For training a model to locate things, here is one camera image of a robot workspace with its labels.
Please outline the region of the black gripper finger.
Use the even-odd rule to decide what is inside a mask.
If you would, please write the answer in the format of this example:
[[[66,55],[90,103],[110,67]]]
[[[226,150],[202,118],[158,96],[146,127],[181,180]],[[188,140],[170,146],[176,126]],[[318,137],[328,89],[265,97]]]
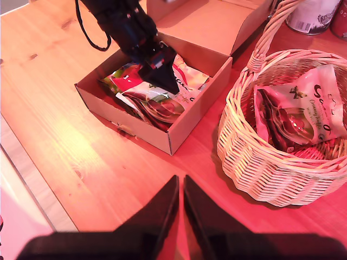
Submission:
[[[173,175],[158,193],[113,233],[115,259],[156,259],[179,206],[179,178]]]
[[[193,180],[184,178],[184,208],[204,259],[253,259],[252,232],[219,207]]]
[[[175,55],[165,60],[165,63],[159,68],[159,86],[172,94],[179,92],[179,87],[173,71]]]
[[[145,81],[156,87],[159,86],[159,68],[152,69],[149,65],[142,66],[138,71],[139,76]]]

